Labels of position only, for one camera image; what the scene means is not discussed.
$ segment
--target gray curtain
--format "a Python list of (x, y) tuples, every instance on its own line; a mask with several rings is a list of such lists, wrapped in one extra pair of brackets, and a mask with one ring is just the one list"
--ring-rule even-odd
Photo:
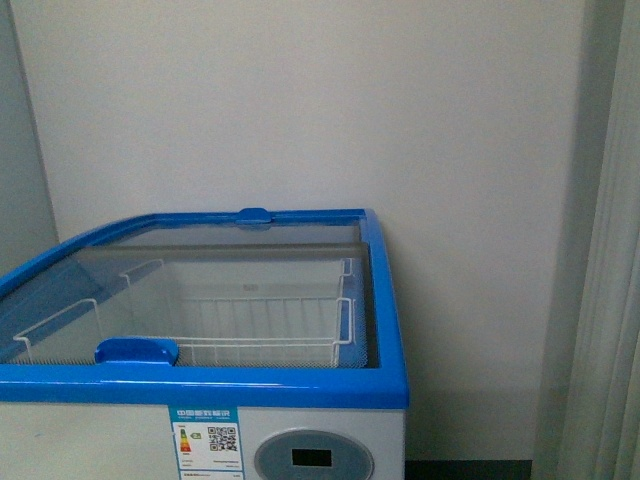
[[(566, 409), (538, 432), (534, 479), (640, 479), (639, 235), (640, 0), (627, 0)], [(556, 455), (541, 453), (554, 435)]]

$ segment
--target blue lid handle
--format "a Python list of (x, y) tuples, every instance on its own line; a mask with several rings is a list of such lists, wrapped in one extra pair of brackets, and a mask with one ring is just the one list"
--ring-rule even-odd
[(169, 338), (112, 337), (98, 345), (97, 364), (168, 365), (178, 360), (178, 344)]
[(244, 208), (236, 215), (238, 225), (261, 225), (272, 221), (271, 214), (264, 208)]

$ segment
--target chest freezer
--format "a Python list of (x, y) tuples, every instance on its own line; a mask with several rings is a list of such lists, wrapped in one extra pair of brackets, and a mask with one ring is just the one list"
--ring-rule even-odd
[(154, 214), (0, 279), (0, 478), (403, 478), (371, 210)]

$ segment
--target dark floor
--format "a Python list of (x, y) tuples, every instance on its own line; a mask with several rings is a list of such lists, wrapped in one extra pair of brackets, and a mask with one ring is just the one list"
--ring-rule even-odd
[(528, 480), (531, 462), (456, 461), (407, 462), (405, 480)]

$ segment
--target blue freezer trim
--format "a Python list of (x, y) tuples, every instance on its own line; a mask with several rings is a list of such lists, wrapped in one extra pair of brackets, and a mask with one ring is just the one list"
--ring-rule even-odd
[[(409, 389), (382, 230), (373, 210), (271, 212), (274, 223), (359, 221), (369, 244), (378, 368), (202, 368), (157, 365), (0, 365), (0, 401), (217, 404), (406, 409)], [(65, 256), (141, 228), (234, 222), (236, 213), (151, 214), (78, 235), (0, 278), (0, 297)]]

